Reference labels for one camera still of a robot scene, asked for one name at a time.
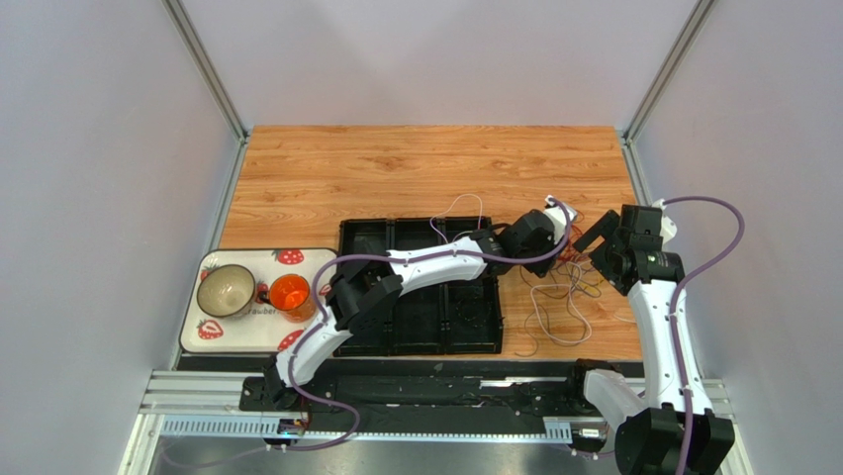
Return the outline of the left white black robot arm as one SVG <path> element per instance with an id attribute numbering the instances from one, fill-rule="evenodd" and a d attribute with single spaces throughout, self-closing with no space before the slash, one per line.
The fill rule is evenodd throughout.
<path id="1" fill-rule="evenodd" d="M 456 281 L 498 277 L 514 267 L 546 275 L 570 239 L 577 212 L 550 200 L 498 232 L 481 229 L 432 247 L 349 254 L 320 268 L 336 270 L 328 295 L 316 303 L 312 321 L 263 372 L 265 396 L 279 410 L 293 405 L 302 387 L 344 342 L 367 324 L 379 324 L 401 297 Z"/>

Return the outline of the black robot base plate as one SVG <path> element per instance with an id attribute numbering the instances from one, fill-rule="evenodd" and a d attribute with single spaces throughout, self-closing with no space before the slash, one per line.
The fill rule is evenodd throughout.
<path id="1" fill-rule="evenodd" d="M 331 359 L 303 384 L 285 387 L 270 362 L 244 379 L 245 412 L 287 412 L 311 430 L 531 434 L 546 417 L 595 417 L 581 383 L 589 360 Z"/>

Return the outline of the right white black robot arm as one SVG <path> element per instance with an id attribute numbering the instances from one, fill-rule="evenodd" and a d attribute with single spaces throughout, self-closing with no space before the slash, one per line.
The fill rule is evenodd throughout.
<path id="1" fill-rule="evenodd" d="M 676 232 L 661 208 L 606 212 L 574 246 L 626 297 L 639 332 L 645 388 L 637 393 L 609 363 L 583 361 L 575 377 L 584 406 L 614 433 L 622 474 L 715 474 L 735 441 L 704 387 L 687 325 L 681 257 L 664 250 Z"/>

